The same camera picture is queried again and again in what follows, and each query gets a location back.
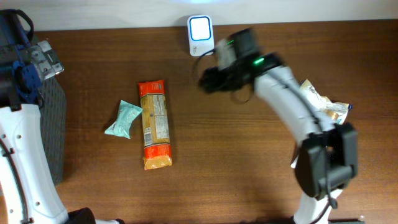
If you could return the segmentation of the yellow white snack bag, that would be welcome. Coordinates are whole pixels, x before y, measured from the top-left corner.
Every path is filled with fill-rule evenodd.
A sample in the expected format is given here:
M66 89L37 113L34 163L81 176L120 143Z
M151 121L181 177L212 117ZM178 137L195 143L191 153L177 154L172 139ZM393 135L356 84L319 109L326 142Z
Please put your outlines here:
M342 102L332 102L328 97L321 96L309 80L304 80L300 84L300 89L306 99L316 107L316 109L327 114L337 124L343 124L349 111L353 108L352 104Z

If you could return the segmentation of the red orange pasta packet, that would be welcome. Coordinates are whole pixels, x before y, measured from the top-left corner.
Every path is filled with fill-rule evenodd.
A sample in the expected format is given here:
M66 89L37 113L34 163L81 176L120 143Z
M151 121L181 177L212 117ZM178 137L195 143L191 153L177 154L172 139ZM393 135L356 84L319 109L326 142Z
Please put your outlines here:
M144 134L144 169L172 165L169 120L165 98L165 82L157 80L139 84Z

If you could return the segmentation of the mint green tissue packet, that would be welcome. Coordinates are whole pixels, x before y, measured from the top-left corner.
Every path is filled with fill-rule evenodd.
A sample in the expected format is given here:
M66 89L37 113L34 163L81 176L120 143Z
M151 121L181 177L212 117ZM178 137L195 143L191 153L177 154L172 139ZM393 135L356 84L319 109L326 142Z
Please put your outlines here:
M130 127L132 122L142 113L139 106L121 100L116 121L107 128L104 133L107 135L124 137L130 139Z

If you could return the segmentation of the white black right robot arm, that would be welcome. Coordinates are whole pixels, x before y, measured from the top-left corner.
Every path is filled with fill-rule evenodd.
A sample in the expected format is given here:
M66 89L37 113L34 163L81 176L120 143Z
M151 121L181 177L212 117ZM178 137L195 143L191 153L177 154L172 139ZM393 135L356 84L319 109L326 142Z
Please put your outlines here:
M262 54L252 29L221 39L214 47L218 64L198 84L207 93L251 85L289 128L296 147L292 158L302 189L290 223L330 223L337 198L358 175L358 132L339 124L305 97L292 70L277 53Z

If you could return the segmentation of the white tube with gold cap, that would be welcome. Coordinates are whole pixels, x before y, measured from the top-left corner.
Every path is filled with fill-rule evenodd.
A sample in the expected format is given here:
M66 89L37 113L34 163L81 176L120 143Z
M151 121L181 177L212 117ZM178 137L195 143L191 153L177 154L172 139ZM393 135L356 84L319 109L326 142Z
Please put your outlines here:
M236 53L232 40L220 40L216 44L215 50L218 58L218 70L224 70L236 61Z

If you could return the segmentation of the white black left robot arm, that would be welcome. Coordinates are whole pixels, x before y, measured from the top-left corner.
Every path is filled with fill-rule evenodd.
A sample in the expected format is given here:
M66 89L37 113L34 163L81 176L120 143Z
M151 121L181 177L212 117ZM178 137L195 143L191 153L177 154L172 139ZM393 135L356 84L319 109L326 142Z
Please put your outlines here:
M89 208L68 212L55 189L40 131L39 88L64 71L50 44L33 43L20 9L1 10L1 188L9 223L98 223Z

